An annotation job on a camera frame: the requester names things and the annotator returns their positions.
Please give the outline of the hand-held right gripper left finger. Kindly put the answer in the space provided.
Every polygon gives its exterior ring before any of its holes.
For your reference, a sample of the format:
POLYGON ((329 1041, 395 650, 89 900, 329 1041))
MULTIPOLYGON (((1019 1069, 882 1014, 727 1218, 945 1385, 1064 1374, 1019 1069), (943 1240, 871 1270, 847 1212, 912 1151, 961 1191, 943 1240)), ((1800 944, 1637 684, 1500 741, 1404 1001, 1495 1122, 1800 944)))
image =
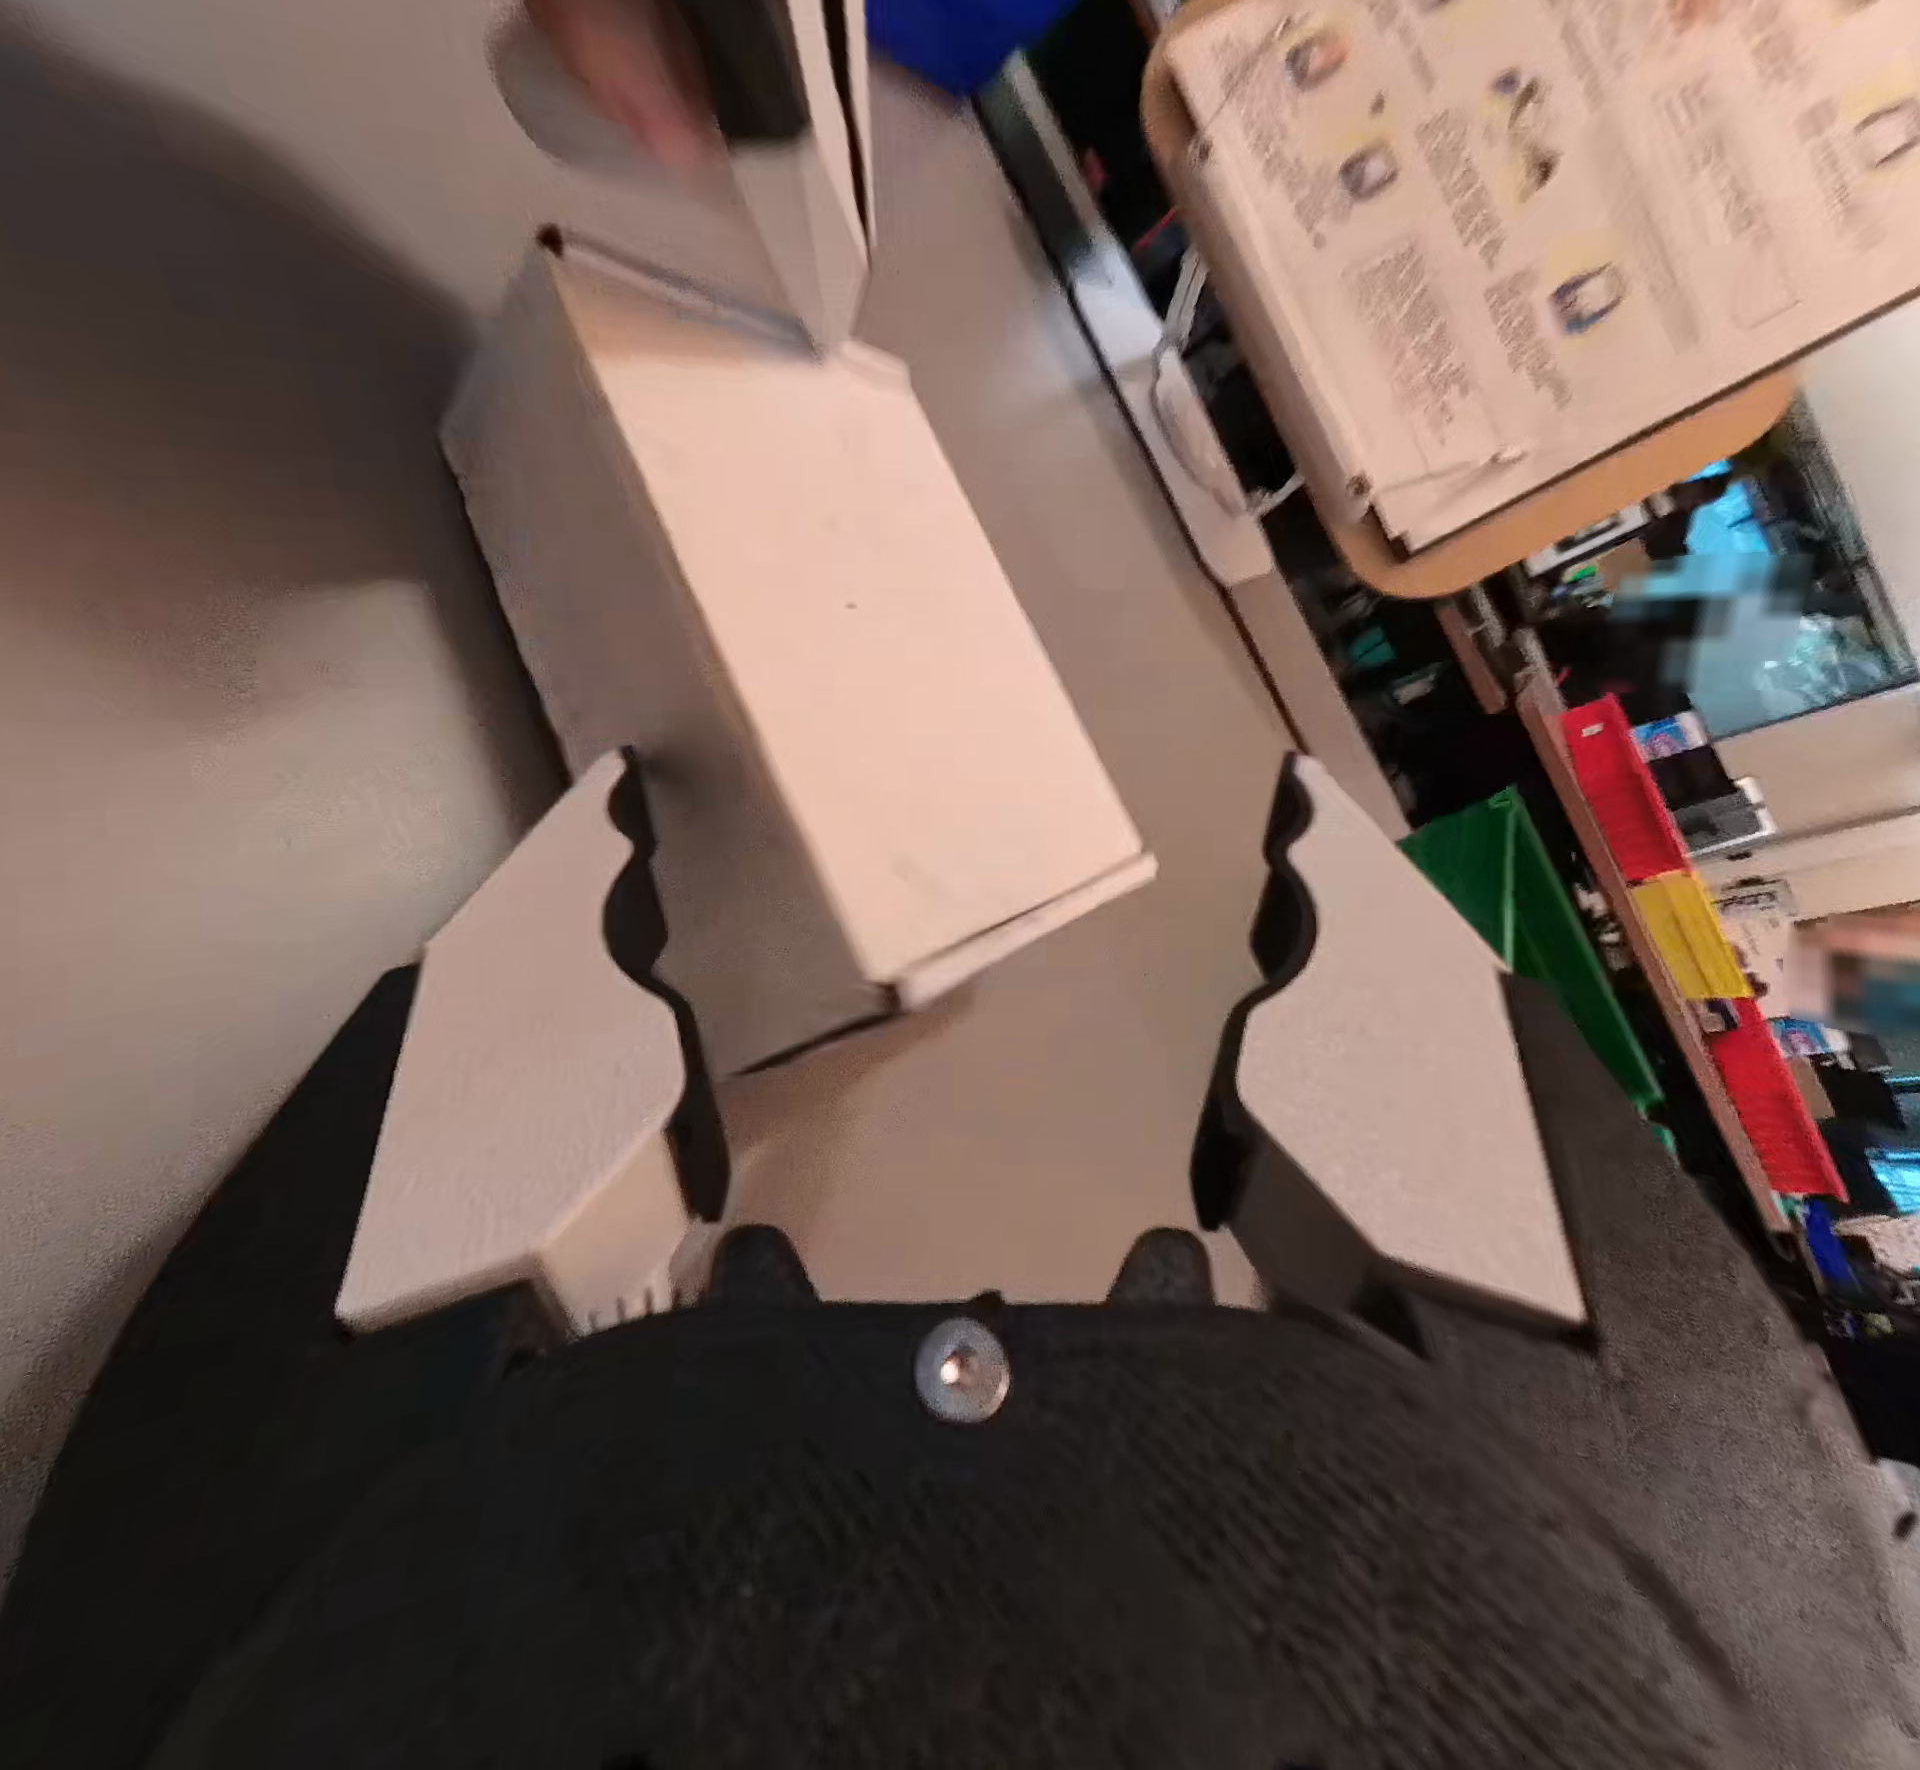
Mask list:
POLYGON ((598 758, 427 941, 338 1290, 352 1332, 530 1290, 572 1333, 684 1297, 731 1168, 638 761, 598 758))

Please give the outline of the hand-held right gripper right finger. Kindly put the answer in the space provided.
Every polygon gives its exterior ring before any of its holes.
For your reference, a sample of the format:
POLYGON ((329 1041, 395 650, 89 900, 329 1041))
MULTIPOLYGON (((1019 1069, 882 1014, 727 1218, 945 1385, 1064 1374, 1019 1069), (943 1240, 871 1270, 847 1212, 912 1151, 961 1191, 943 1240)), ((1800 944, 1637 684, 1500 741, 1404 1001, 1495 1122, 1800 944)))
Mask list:
POLYGON ((1187 1161, 1199 1228, 1276 1299, 1584 1329, 1501 958, 1309 757, 1284 758, 1259 855, 1256 981, 1187 1161))

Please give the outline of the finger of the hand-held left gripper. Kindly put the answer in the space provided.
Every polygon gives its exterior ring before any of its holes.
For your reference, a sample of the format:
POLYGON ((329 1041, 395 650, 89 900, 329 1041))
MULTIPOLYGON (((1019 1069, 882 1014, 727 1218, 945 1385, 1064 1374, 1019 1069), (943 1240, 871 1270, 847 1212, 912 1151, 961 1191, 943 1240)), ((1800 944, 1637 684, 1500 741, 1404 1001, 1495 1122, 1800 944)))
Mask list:
POLYGON ((865 295, 865 255, 851 211, 823 0, 779 4, 793 37, 800 129, 790 141, 734 148, 734 176, 785 309, 814 347, 834 348, 853 335, 865 295))
POLYGON ((845 129, 851 211, 865 260, 877 240, 871 173, 871 84, 865 0, 823 0, 834 90, 845 129))

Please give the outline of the green plastic bin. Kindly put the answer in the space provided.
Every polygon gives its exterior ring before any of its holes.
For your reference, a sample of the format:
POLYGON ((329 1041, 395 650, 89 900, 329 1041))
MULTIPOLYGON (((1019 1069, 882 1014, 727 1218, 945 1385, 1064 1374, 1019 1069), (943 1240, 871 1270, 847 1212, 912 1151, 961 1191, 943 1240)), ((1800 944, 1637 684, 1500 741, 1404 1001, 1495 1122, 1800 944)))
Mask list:
POLYGON ((1426 822, 1400 850, 1510 972, 1554 993, 1634 1110, 1652 1118, 1665 1102, 1659 1077, 1519 792, 1426 822))

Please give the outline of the white cardboard mailer box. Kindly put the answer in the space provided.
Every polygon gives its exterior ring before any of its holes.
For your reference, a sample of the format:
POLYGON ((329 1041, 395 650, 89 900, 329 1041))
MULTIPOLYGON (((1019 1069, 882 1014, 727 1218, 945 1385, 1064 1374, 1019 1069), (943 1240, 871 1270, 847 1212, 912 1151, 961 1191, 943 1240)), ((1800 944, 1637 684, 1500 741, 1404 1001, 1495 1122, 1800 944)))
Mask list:
POLYGON ((896 360, 549 240, 441 449, 569 776, 638 758, 717 1075, 923 1011, 1153 879, 896 360))

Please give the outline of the grey desk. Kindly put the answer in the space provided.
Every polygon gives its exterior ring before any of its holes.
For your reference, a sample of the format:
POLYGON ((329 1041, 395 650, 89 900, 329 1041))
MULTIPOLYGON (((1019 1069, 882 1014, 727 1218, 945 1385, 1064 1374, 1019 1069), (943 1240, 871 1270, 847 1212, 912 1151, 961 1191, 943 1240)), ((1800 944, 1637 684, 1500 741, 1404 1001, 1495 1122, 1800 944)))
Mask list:
MULTIPOLYGON (((438 425, 556 180, 507 0, 3 0, 3 1572, 180 1229, 565 787, 438 425)), ((1158 857, 731 1088, 834 1297, 1103 1293, 1190 1225, 1285 748, 967 105, 877 71, 900 357, 1158 857)))

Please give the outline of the yellow plastic bin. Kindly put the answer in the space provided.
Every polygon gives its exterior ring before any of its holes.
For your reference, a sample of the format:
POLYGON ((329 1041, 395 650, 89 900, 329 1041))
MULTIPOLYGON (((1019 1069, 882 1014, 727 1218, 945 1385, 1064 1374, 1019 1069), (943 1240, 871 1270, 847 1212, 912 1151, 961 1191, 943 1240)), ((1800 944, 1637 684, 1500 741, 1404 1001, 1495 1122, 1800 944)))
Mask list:
POLYGON ((1630 888, 1630 897, 1666 978, 1686 1000, 1711 1004, 1755 996, 1698 870, 1646 878, 1630 888))

